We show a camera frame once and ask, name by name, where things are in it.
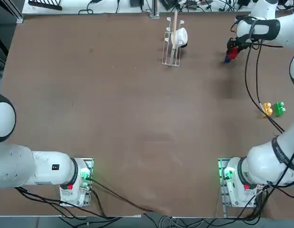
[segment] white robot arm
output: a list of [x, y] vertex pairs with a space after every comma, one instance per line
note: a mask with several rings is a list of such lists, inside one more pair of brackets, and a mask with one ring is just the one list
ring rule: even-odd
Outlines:
[[[233, 50], [239, 53], [250, 42], [272, 41], [294, 49], [294, 14], [275, 18], [278, 0], [259, 0], [248, 16], [239, 20]], [[294, 84], [294, 57], [290, 62]], [[276, 184], [294, 153], [294, 124], [270, 142], [253, 147], [247, 157], [232, 158], [225, 169], [232, 206], [244, 207], [258, 184]], [[294, 183], [294, 160], [279, 185]]]
[[6, 144], [15, 129], [16, 112], [12, 103], [0, 95], [0, 189], [23, 185], [60, 185], [60, 198], [77, 206], [90, 198], [90, 169], [80, 158], [61, 152], [31, 151]]

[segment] green block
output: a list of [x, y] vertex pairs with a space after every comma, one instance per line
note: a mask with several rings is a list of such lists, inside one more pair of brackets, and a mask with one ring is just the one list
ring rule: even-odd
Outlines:
[[275, 116], [281, 116], [282, 114], [285, 113], [285, 108], [284, 108], [284, 103], [283, 102], [277, 102], [272, 105], [272, 110], [275, 114]]

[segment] metal bracket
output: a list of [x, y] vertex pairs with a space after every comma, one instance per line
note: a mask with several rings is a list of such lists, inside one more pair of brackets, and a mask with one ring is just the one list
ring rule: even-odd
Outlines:
[[224, 169], [227, 167], [228, 162], [231, 158], [219, 158], [218, 159], [218, 168], [219, 168], [219, 177], [220, 177], [220, 184], [221, 184], [221, 199], [222, 199], [222, 206], [223, 206], [223, 215], [224, 218], [227, 217], [227, 208], [232, 207], [231, 200], [229, 198], [228, 189], [225, 182], [224, 177]]
[[16, 18], [17, 24], [23, 23], [23, 16], [12, 0], [0, 0], [0, 1], [4, 4], [3, 8]]
[[149, 17], [150, 17], [150, 18], [153, 18], [153, 19], [159, 19], [159, 18], [160, 18], [160, 13], [157, 12], [157, 13], [154, 15], [152, 12], [150, 12], [150, 13], [149, 13]]
[[149, 13], [150, 18], [158, 19], [160, 14], [157, 11], [157, 0], [152, 0], [151, 12]]
[[[88, 169], [90, 170], [90, 178], [93, 179], [93, 168], [94, 168], [94, 158], [81, 158], [87, 164]], [[85, 195], [84, 206], [90, 205], [91, 202], [91, 194]]]

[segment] white mug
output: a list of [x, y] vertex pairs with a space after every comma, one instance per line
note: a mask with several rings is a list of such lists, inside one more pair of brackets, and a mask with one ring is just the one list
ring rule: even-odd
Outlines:
[[[171, 42], [174, 42], [174, 32], [171, 33]], [[187, 44], [187, 31], [185, 28], [180, 28], [176, 31], [176, 47]]]

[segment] tabletop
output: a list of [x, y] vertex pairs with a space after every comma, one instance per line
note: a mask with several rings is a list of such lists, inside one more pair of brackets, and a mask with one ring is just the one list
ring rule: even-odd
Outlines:
[[[0, 88], [17, 111], [8, 141], [93, 157], [94, 179], [142, 207], [213, 217], [218, 158], [246, 156], [277, 131], [245, 90], [247, 51], [223, 64], [235, 14], [180, 14], [188, 46], [175, 68], [161, 64], [166, 16], [172, 14], [39, 16], [18, 24]], [[261, 101], [285, 103], [286, 113], [276, 118], [284, 128], [294, 121], [293, 55], [263, 47], [258, 65]], [[254, 97], [256, 56], [252, 51], [248, 65]], [[29, 189], [59, 197], [57, 186]], [[96, 190], [108, 215], [141, 213]], [[95, 200], [87, 208], [98, 211]], [[10, 189], [0, 190], [0, 215], [57, 212]], [[263, 216], [294, 219], [294, 199], [276, 192]]]

